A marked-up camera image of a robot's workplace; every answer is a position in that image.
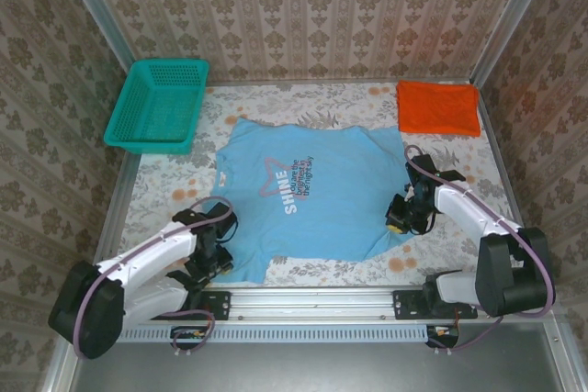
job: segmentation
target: orange towel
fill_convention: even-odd
[[[478,90],[471,84],[398,82],[398,128],[479,137]]]

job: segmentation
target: floral tablecloth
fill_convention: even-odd
[[[196,198],[208,196],[215,152],[229,140],[238,117],[267,125],[295,123],[316,129],[397,124],[395,84],[294,84],[207,89],[188,156],[143,155],[122,233],[120,252],[144,241]],[[430,153],[439,170],[456,169],[494,209],[510,218],[485,129],[481,137],[402,134],[405,144]],[[276,256],[266,286],[381,286],[421,284],[427,274],[473,269],[477,247],[458,226],[437,216],[429,234],[364,262]]]

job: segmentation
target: light blue t-shirt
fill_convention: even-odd
[[[274,256],[363,261],[411,235],[385,225],[409,178],[396,128],[269,127],[240,119],[217,152],[215,196],[239,228],[225,244],[234,269],[215,282],[263,283]]]

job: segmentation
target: patterned wallpaper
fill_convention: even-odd
[[[34,390],[47,317],[92,258],[121,151],[102,134],[124,72],[82,0],[0,0],[0,390]]]
[[[469,77],[507,0],[107,0],[136,59],[212,82]]]
[[[533,0],[482,94],[588,361],[588,0]]]

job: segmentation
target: teal plastic basket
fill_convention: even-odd
[[[133,63],[104,142],[131,153],[190,153],[208,73],[204,60]]]

